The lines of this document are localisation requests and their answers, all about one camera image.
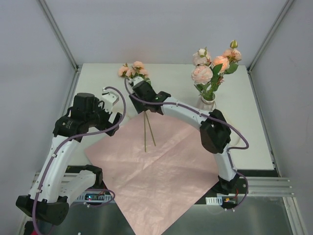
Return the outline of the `pink flower stem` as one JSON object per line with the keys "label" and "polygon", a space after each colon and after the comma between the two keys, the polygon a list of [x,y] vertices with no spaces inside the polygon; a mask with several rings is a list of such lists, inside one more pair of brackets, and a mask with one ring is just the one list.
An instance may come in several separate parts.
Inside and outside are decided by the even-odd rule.
{"label": "pink flower stem", "polygon": [[224,76],[233,74],[237,70],[241,60],[242,54],[238,50],[238,42],[236,40],[230,42],[229,48],[221,56],[213,59],[211,66],[213,77],[208,90],[209,99],[213,100],[215,98],[215,92],[222,84]]}
{"label": "pink flower stem", "polygon": [[[131,66],[125,63],[118,70],[117,74],[119,77],[125,78],[128,81],[130,81],[132,78],[140,76],[143,78],[144,81],[147,81],[149,84],[151,83],[148,77],[148,72],[144,68],[144,64],[140,61],[135,61]],[[147,129],[146,127],[149,127],[149,131],[150,131],[154,146],[156,146],[156,142],[155,142],[151,124],[149,121],[149,117],[146,111],[144,111],[143,116],[144,116],[144,151],[147,152],[147,133],[146,133]]]}
{"label": "pink flower stem", "polygon": [[212,101],[217,81],[211,68],[211,56],[207,47],[200,48],[193,54],[193,64],[195,68],[191,73],[191,79],[195,88],[203,99]]}

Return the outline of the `purple pink wrapping paper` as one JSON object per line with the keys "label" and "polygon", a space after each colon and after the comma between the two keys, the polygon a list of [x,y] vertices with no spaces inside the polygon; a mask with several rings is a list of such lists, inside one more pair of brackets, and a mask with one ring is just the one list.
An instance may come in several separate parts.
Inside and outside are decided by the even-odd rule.
{"label": "purple pink wrapping paper", "polygon": [[174,117],[149,113],[149,120],[147,131],[138,115],[85,149],[137,235],[165,232],[218,180],[198,130]]}

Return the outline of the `white ribbed ceramic vase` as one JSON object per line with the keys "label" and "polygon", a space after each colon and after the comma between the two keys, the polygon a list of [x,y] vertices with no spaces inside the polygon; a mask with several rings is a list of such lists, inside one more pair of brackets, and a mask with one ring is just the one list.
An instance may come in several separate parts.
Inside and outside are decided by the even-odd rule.
{"label": "white ribbed ceramic vase", "polygon": [[206,100],[201,95],[197,101],[196,108],[201,109],[201,110],[206,110],[209,112],[213,111],[214,109],[217,108],[215,98],[216,98],[215,94],[213,94],[212,100]]}

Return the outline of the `cream printed ribbon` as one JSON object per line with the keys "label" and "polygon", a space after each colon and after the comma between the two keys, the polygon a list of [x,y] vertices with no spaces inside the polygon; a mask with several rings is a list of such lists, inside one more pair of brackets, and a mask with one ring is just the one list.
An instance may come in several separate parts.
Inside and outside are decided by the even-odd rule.
{"label": "cream printed ribbon", "polygon": [[[232,125],[235,129],[237,129],[240,133],[243,131],[243,121],[242,121],[242,116],[239,115],[238,113],[233,113],[230,112],[226,109],[223,109],[222,107],[218,106],[218,109],[222,112],[225,121]],[[238,134],[236,134],[232,129],[231,129],[231,135],[230,135],[231,141],[230,141],[230,146],[240,146],[242,143],[242,140]]]}

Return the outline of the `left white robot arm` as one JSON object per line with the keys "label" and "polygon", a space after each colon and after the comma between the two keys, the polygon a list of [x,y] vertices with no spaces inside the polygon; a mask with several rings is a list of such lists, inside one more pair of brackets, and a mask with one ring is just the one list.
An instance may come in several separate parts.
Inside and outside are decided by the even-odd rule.
{"label": "left white robot arm", "polygon": [[20,195],[16,206],[34,220],[60,225],[71,204],[87,189],[103,189],[102,169],[86,165],[66,185],[61,185],[69,161],[83,137],[94,127],[100,133],[113,136],[119,129],[121,113],[112,112],[120,96],[104,90],[97,98],[90,93],[78,93],[67,113],[55,122],[52,144],[39,177],[28,195]]}

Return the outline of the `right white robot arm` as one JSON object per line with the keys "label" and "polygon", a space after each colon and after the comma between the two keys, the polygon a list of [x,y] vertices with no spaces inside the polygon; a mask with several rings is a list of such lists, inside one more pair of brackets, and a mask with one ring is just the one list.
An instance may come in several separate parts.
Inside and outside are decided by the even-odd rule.
{"label": "right white robot arm", "polygon": [[129,97],[138,113],[149,110],[177,118],[200,132],[202,146],[213,154],[218,167],[218,182],[213,187],[215,192],[228,195],[237,188],[240,176],[229,153],[231,128],[221,111],[196,109],[166,92],[156,93],[148,82],[138,77],[127,82],[126,87],[128,85],[132,89]]}

